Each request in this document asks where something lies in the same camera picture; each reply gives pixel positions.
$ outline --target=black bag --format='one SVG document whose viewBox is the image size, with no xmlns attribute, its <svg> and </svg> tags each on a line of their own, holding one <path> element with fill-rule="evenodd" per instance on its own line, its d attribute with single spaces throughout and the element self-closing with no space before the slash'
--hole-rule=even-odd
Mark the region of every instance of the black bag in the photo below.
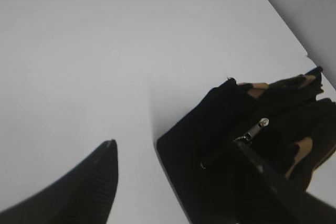
<svg viewBox="0 0 336 224">
<path fill-rule="evenodd" d="M 330 137 L 323 145 L 314 144 L 311 150 L 307 144 L 312 142 L 308 138 L 317 142 L 325 138 L 321 135 L 325 123 L 320 124 L 320 119 L 333 118 L 335 114 L 334 103 L 329 99 L 316 101 L 316 95 L 323 92 L 321 71 L 317 67 L 305 75 L 270 85 L 237 84 L 231 78 L 211 89 L 197 107 L 158 139 L 162 165 L 192 223 L 236 223 L 234 188 L 241 170 L 230 148 L 235 139 L 244 139 L 272 169 L 283 177 L 290 175 L 289 179 L 295 180 L 301 186 L 297 188 L 304 192 L 311 172 L 332 154 L 335 146 Z M 300 127 L 289 131 L 292 134 L 278 134 L 286 133 L 287 119 L 294 120 L 293 115 L 303 117 L 301 111 L 305 116 L 315 113 L 316 117 L 302 118 Z M 285 119 L 282 124 L 272 123 L 281 116 Z M 262 118 L 269 119 L 269 127 L 256 135 L 262 128 L 258 124 Z M 311 125 L 310 132 L 305 131 L 307 123 Z M 296 164 L 297 155 L 302 154 L 300 147 L 315 157 L 314 162 L 306 158 Z M 299 178 L 302 169 L 309 176 Z"/>
</svg>

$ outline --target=zipper pull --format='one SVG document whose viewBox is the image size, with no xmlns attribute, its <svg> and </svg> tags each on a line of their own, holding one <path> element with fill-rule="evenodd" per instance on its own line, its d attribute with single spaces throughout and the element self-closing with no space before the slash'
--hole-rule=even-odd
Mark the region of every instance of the zipper pull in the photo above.
<svg viewBox="0 0 336 224">
<path fill-rule="evenodd" d="M 251 145 L 252 139 L 259 133 L 259 131 L 269 124 L 268 118 L 262 118 L 260 121 L 250 128 L 243 136 L 237 137 L 234 141 L 242 140 L 247 145 Z"/>
</svg>

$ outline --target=zipper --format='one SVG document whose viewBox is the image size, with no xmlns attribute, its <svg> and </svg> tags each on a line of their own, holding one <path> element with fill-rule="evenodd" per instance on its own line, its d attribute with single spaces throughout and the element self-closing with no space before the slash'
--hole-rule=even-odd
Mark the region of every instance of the zipper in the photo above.
<svg viewBox="0 0 336 224">
<path fill-rule="evenodd" d="M 236 141 L 242 141 L 246 145 L 250 146 L 252 144 L 252 139 L 267 125 L 269 124 L 268 118 L 262 118 L 260 121 L 255 124 L 253 127 L 251 127 L 244 135 L 237 137 L 233 140 L 233 142 Z M 206 169 L 206 166 L 204 166 L 201 162 L 201 168 Z"/>
</svg>

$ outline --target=white wall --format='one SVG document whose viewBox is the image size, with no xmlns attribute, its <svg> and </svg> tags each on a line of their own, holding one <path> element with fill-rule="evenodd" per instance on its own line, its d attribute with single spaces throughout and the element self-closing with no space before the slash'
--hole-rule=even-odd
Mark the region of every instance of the white wall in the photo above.
<svg viewBox="0 0 336 224">
<path fill-rule="evenodd" d="M 336 0 L 269 0 L 336 87 Z"/>
</svg>

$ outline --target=white surface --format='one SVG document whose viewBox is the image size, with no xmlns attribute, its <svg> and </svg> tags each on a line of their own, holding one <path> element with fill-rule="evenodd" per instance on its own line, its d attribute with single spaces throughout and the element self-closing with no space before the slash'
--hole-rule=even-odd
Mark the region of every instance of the white surface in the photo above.
<svg viewBox="0 0 336 224">
<path fill-rule="evenodd" d="M 227 77 L 314 67 L 267 0 L 0 3 L 0 209 L 114 138 L 108 223 L 187 223 L 153 142 Z"/>
<path fill-rule="evenodd" d="M 336 87 L 336 0 L 270 0 Z"/>
</svg>

